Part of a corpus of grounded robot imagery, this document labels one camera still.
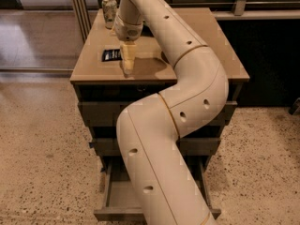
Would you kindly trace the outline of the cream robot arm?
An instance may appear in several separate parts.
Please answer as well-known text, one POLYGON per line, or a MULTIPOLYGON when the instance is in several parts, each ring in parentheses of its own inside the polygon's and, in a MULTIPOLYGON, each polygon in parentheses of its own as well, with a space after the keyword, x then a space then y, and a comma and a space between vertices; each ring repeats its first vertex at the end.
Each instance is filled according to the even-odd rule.
POLYGON ((114 27, 122 41, 148 25, 177 83, 128 105, 117 141, 148 225, 218 225, 177 141, 222 111, 229 84, 213 50, 164 0, 121 0, 114 27))

